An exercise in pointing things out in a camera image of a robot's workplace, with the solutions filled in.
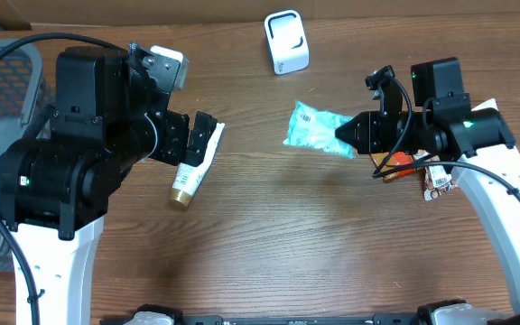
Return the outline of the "orange spaghetti package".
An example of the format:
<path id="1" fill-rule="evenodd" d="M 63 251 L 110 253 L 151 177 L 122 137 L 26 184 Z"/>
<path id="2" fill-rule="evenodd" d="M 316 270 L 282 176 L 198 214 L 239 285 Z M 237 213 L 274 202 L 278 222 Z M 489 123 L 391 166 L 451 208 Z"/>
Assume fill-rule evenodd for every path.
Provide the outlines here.
<path id="1" fill-rule="evenodd" d="M 372 159 L 373 164 L 377 168 L 380 165 L 380 163 L 386 158 L 387 155 L 388 155 L 388 153 L 371 153 L 370 158 Z M 424 158 L 427 155 L 428 155 L 428 153 L 424 150 L 419 150 L 415 154 L 397 152 L 388 160 L 387 164 L 381 169 L 381 171 L 385 172 L 390 169 L 399 167 L 401 165 L 415 163 L 416 161 L 421 160 L 422 158 Z M 388 174 L 383 177 L 383 182 L 388 183 L 388 182 L 396 181 L 396 180 L 406 177 L 408 175 L 414 174 L 417 171 L 418 171 L 418 169 L 411 169 L 411 170 L 399 171 L 399 172 L 395 172 L 392 174 Z"/>

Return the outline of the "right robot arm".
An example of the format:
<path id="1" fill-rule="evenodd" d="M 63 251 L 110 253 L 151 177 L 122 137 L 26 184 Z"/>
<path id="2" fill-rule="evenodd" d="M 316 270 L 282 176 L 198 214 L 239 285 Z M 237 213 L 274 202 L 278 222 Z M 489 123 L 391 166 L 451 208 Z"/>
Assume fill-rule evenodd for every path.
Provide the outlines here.
<path id="1" fill-rule="evenodd" d="M 448 172 L 477 212 L 506 277 L 512 314 L 475 308 L 463 299 L 425 304 L 415 324 L 520 324 L 520 153 L 495 101 L 471 105 L 456 58 L 411 67 L 407 94 L 391 66 L 366 77 L 379 101 L 338 127 L 335 136 L 360 154 L 424 150 L 437 159 L 408 169 L 437 166 Z"/>

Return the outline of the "beige brown snack pouch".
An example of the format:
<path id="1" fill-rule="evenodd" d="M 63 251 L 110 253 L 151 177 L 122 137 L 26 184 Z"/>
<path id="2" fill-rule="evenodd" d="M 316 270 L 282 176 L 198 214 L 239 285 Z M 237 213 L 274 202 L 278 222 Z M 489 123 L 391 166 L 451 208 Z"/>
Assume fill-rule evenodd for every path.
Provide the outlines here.
<path id="1" fill-rule="evenodd" d="M 438 156 L 431 155 L 424 150 L 419 150 L 413 155 L 413 161 L 415 163 L 420 161 L 438 162 L 439 160 Z M 456 182 L 452 179 L 452 176 L 445 171 L 443 166 L 425 167 L 424 170 L 423 196 L 426 201 L 436 200 L 441 195 L 457 188 Z"/>

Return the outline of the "teal snack packet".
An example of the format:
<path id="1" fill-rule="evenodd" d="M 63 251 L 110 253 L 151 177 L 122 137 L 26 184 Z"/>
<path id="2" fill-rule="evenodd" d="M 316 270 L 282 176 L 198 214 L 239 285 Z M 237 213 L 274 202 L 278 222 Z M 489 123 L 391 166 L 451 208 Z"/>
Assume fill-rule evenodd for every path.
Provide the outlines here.
<path id="1" fill-rule="evenodd" d="M 353 147 L 336 137 L 336 130 L 351 119 L 351 116 L 318 110 L 296 101 L 283 145 L 306 147 L 354 159 Z"/>

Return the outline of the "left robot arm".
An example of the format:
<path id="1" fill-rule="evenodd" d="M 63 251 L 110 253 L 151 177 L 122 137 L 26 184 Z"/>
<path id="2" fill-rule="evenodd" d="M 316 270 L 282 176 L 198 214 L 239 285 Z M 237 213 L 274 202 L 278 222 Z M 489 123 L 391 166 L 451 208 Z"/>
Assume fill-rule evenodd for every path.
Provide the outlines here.
<path id="1" fill-rule="evenodd" d="M 224 126 L 216 118 L 175 113 L 189 61 L 161 46 L 78 46 L 56 61 L 57 99 L 42 124 L 0 156 L 0 216 L 21 255 L 16 320 L 87 324 L 93 265 L 109 197 L 144 159 L 175 166 L 171 199 L 188 206 L 205 177 Z"/>

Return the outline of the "white tube gold cap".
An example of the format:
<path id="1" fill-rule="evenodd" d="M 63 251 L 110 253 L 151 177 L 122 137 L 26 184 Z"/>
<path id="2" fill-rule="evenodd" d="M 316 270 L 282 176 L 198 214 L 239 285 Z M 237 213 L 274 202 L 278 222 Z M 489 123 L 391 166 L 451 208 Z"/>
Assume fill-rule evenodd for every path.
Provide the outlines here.
<path id="1" fill-rule="evenodd" d="M 224 129 L 224 123 L 216 124 L 216 129 L 208 140 L 205 155 L 200 165 L 191 166 L 187 163 L 179 165 L 169 195 L 169 203 L 176 208 L 187 209 L 189 207 L 214 161 Z"/>

